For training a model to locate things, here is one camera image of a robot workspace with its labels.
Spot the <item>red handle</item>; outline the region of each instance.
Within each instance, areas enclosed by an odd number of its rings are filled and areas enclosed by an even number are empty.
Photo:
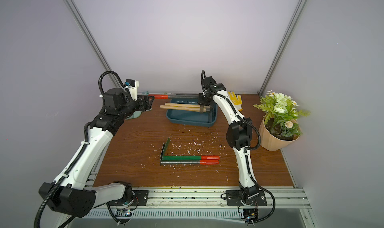
[[[202,160],[218,160],[218,159],[220,159],[220,156],[218,156],[218,155],[202,155],[201,159]]]
[[[155,99],[168,99],[168,95],[152,95],[155,96]]]
[[[200,160],[200,165],[217,165],[218,160]]]

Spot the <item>beige flower pot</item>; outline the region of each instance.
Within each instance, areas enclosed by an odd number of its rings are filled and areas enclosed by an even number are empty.
[[[263,119],[262,123],[260,124],[259,132],[260,132],[260,136],[262,138],[261,146],[266,148],[267,150],[270,150],[270,151],[276,151],[276,150],[279,150],[281,148],[284,148],[287,145],[294,142],[295,140],[297,140],[297,138],[299,138],[299,136],[294,135],[293,140],[288,141],[288,140],[280,140],[280,139],[274,137],[269,132],[269,130],[266,129],[266,127],[264,125],[264,119]]]

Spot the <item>wooden table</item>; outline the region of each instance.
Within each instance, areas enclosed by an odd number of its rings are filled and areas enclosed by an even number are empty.
[[[264,113],[252,106],[259,103],[259,96],[242,95],[242,101],[242,114],[259,128]],[[129,182],[134,187],[238,186],[236,157],[225,139],[228,123],[220,109],[210,128],[179,125],[166,118],[167,110],[160,109],[166,102],[170,100],[156,99],[151,111],[125,121],[108,147],[95,187],[114,181]],[[165,155],[220,155],[220,163],[160,165],[161,148],[168,137],[170,144]],[[260,147],[251,151],[251,160],[261,186],[293,186],[280,151]]]

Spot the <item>blue plastic tray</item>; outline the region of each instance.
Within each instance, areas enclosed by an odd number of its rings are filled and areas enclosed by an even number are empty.
[[[197,104],[197,99],[177,98],[172,99],[170,102],[178,104]],[[214,108],[211,109],[211,112],[205,113],[186,110],[168,110],[167,118],[172,123],[176,124],[211,127],[214,125],[217,119],[217,104],[214,105]]]

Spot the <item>metal mounting plate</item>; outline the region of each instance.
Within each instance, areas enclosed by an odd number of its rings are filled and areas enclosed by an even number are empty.
[[[239,190],[226,190],[225,193],[228,197],[231,197],[230,199],[226,199],[227,206],[244,206],[243,203],[241,203],[239,196]],[[267,206],[265,193],[264,191],[260,191],[260,194],[256,196],[256,202],[257,206]]]
[[[137,206],[146,206],[147,200],[148,200],[148,191],[147,190],[134,190],[135,196],[137,197],[137,200],[139,203]],[[122,200],[113,200],[108,202],[110,206],[122,206]],[[136,198],[134,198],[132,206],[136,206]]]

